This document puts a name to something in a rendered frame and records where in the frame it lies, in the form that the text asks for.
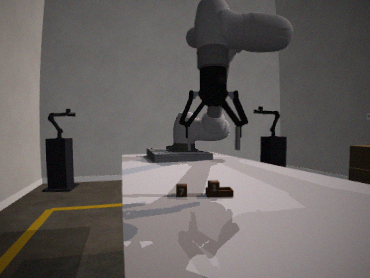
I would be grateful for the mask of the small brown cube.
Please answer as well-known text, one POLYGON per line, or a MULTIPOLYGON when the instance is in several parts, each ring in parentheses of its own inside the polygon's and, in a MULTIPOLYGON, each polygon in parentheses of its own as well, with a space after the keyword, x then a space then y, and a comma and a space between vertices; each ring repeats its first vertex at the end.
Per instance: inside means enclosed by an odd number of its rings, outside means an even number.
POLYGON ((187 184, 177 184, 176 185, 176 196, 177 197, 187 197, 187 184))
POLYGON ((220 191, 220 183, 218 180, 208 180, 208 191, 220 191))

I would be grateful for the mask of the brown wooden tray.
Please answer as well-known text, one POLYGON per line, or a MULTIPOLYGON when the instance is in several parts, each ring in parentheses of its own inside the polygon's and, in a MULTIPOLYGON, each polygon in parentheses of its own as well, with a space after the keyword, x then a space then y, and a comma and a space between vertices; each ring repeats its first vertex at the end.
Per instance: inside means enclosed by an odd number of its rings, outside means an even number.
POLYGON ((207 197, 233 197, 234 191, 231 187, 220 187, 220 191, 208 191, 206 187, 206 196, 207 197))

